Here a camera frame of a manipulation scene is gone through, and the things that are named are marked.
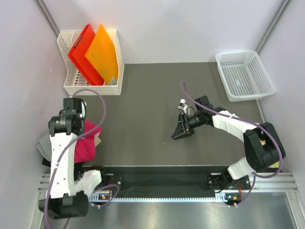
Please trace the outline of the pink red t shirt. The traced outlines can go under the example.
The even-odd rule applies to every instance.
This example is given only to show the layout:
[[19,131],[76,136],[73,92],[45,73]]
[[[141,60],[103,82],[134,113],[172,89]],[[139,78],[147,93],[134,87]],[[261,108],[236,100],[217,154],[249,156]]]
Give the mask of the pink red t shirt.
[[77,141],[74,153],[74,163],[89,162],[95,158],[96,147],[94,144],[94,136],[99,136],[101,131],[102,129],[98,127],[96,130]]

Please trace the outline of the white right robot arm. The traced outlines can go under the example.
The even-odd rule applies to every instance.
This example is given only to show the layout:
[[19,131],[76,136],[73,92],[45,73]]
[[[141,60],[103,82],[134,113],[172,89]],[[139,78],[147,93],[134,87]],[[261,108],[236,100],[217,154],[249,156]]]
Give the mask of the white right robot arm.
[[285,150],[271,123],[251,124],[242,121],[222,107],[214,108],[207,96],[195,99],[194,103],[196,111],[189,114],[185,100],[180,101],[178,108],[181,112],[171,136],[173,140],[191,137],[196,127],[209,125],[237,137],[244,144],[245,156],[221,173],[220,189],[235,188],[242,178],[262,172],[285,158]]

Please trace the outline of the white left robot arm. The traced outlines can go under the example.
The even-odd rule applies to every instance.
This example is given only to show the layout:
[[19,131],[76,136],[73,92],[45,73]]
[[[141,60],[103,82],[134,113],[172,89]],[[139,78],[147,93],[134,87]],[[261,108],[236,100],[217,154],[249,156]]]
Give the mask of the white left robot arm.
[[45,199],[39,201],[39,210],[51,219],[84,217],[88,213],[90,195],[95,188],[103,189],[108,178],[99,170],[74,178],[76,143],[84,132],[86,104],[80,98],[63,100],[63,109],[49,121],[51,141],[51,173]]

